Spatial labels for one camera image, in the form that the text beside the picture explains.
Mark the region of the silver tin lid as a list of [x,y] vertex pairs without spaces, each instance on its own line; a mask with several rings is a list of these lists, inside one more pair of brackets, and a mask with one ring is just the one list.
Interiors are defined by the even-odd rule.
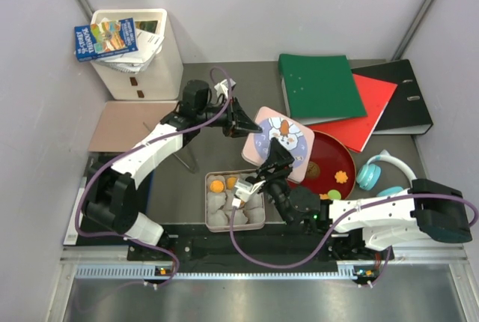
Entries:
[[269,107],[261,107],[254,122],[261,133],[250,133],[242,149],[242,158],[255,166],[266,161],[271,140],[276,139],[293,158],[293,170],[288,180],[300,183],[305,179],[314,143],[314,132],[297,121]]

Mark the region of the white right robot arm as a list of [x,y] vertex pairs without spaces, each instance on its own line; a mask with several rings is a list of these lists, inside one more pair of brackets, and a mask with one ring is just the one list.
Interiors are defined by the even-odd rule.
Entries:
[[359,230],[351,237],[351,253],[360,259],[397,243],[430,238],[440,243],[472,241],[466,200],[448,186],[408,173],[410,186],[381,197],[357,200],[321,199],[304,186],[291,187],[287,177],[293,156],[273,139],[266,161],[254,176],[239,179],[232,205],[239,207],[266,193],[287,225],[304,223],[329,236]]

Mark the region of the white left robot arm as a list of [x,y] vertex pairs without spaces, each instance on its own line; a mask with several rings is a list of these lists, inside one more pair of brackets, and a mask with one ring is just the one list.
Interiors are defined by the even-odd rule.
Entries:
[[137,240],[151,258],[164,258],[170,249],[167,235],[139,210],[137,190],[163,160],[187,146],[204,127],[219,127],[231,138],[261,133],[233,97],[233,88],[230,79],[216,84],[219,101],[212,103],[213,90],[207,82],[188,81],[174,110],[146,138],[107,163],[93,165],[76,215],[101,225],[102,236]]

